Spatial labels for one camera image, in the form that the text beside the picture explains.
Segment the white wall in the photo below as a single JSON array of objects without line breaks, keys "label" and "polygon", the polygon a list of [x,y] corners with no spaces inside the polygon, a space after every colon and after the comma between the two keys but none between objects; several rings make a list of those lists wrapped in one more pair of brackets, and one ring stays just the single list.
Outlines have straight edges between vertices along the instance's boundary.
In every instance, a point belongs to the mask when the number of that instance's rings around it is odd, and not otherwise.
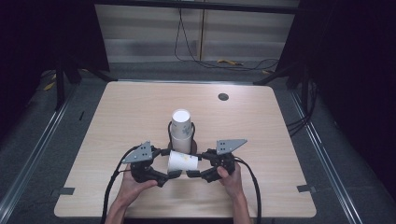
[{"label": "white wall", "polygon": [[[298,5],[296,0],[213,2],[284,7]],[[96,12],[111,63],[177,61],[174,56],[179,24],[177,9],[97,5]],[[259,61],[280,57],[293,16],[182,9],[182,20],[195,58]],[[182,30],[177,55],[183,59],[191,58]]]}]

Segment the gray carpet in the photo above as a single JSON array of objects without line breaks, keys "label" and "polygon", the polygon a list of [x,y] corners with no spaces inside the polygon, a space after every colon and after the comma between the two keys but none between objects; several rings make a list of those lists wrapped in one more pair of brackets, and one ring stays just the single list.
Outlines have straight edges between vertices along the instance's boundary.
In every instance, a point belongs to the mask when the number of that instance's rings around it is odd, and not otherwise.
[{"label": "gray carpet", "polygon": [[[255,66],[257,63],[245,63]],[[260,70],[235,72],[218,68],[204,68],[196,63],[113,63],[109,76],[123,79],[230,81],[252,82],[265,77]],[[81,72],[83,79],[64,113],[56,133],[50,140],[27,188],[17,203],[8,223],[99,223],[99,218],[58,218],[53,214],[57,202],[53,191],[64,182],[77,156],[79,146],[88,130],[94,111],[106,83],[90,73]],[[290,92],[286,90],[286,77],[272,81],[269,86],[286,123],[299,119]],[[56,90],[37,90],[26,107],[19,123],[1,142],[0,196],[3,198],[40,134],[46,128],[56,105]],[[342,132],[337,129],[326,105],[318,98],[313,123],[332,162],[355,203],[363,223],[396,223],[396,205],[376,179],[370,167],[353,150]],[[349,223],[336,197],[332,185],[320,163],[309,136],[304,129],[292,137],[305,179],[317,192],[312,194],[318,210],[313,218],[263,218],[263,223]],[[198,223],[202,220],[184,219],[133,219],[127,223]],[[232,223],[230,219],[206,220],[213,223]]]}]

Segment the metal frame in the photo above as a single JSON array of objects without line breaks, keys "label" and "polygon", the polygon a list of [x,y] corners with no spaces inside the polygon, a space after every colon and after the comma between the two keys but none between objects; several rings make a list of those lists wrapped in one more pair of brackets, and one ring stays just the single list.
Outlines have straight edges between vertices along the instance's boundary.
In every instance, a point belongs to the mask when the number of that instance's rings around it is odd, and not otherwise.
[{"label": "metal frame", "polygon": [[[305,112],[302,107],[302,101],[300,96],[296,91],[291,91],[291,98],[293,99],[294,104],[297,107],[298,113],[301,118],[304,118]],[[341,206],[346,213],[346,217],[351,224],[361,224],[361,217],[353,203],[351,197],[349,196],[347,189],[345,188],[340,176],[338,175],[337,171],[332,164],[332,160],[330,159],[329,155],[327,154],[326,148],[323,146],[322,141],[319,138],[319,135],[314,127],[314,124],[311,121],[306,123],[306,131],[312,141],[312,144],[315,147],[316,152],[318,153],[318,157],[320,162],[323,165],[323,168],[329,177],[330,183],[332,184],[332,188],[340,201]]]},{"label": "metal frame", "polygon": [[160,1],[160,0],[94,0],[98,5],[111,6],[135,6],[135,7],[172,7],[172,8],[190,8],[190,9],[209,9],[221,11],[245,11],[245,12],[263,12],[278,14],[297,14],[306,12],[315,12],[313,9],[302,9],[298,7],[269,7],[260,5],[243,5],[243,4],[224,4],[208,2],[190,2],[190,1]]},{"label": "metal frame", "polygon": [[55,111],[52,115],[52,118],[49,121],[49,124],[46,127],[46,130],[41,135],[37,144],[35,145],[35,149],[32,151],[26,163],[23,165],[21,172],[18,174],[17,178],[14,180],[12,185],[9,187],[7,193],[4,195],[2,201],[0,202],[0,224],[6,224],[9,217],[11,216],[14,208],[23,194],[30,178],[32,177],[35,168],[43,156],[47,145],[55,133],[59,123],[64,116],[64,112],[66,111],[69,102],[74,96],[77,86],[73,86],[69,96],[66,101],[60,108]]}]

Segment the stacked cup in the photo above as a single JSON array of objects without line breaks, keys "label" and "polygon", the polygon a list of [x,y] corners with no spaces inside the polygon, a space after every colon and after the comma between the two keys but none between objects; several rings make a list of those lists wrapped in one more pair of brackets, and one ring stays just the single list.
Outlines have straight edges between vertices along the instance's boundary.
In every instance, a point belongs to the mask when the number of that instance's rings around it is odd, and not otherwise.
[{"label": "stacked cup", "polygon": [[170,128],[172,146],[175,151],[190,154],[191,152],[191,116],[185,109],[178,109],[172,115]]}]

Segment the wooden table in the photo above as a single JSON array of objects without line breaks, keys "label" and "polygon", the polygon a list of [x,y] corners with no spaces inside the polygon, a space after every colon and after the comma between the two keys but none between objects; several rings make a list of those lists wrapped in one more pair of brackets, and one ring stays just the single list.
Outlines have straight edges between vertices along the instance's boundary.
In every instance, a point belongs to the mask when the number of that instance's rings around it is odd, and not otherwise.
[{"label": "wooden table", "polygon": [[[226,93],[229,99],[221,101],[220,93]],[[64,185],[75,188],[74,194],[60,196],[55,215],[100,217],[106,186],[121,156],[147,140],[155,147],[167,148],[167,126],[172,112],[179,108],[191,112],[198,153],[216,148],[220,139],[247,139],[233,154],[246,161],[258,178],[263,217],[315,215],[310,193],[300,193],[296,188],[306,182],[271,88],[157,82],[107,85]],[[159,156],[154,169],[166,173],[167,160]],[[248,169],[241,166],[248,210],[255,217],[256,192]],[[201,171],[209,167],[208,161],[200,161]],[[120,175],[114,183],[109,205],[121,179]],[[231,207],[219,181],[208,184],[201,178],[182,175],[163,188],[144,191],[126,216],[231,217]]]}]

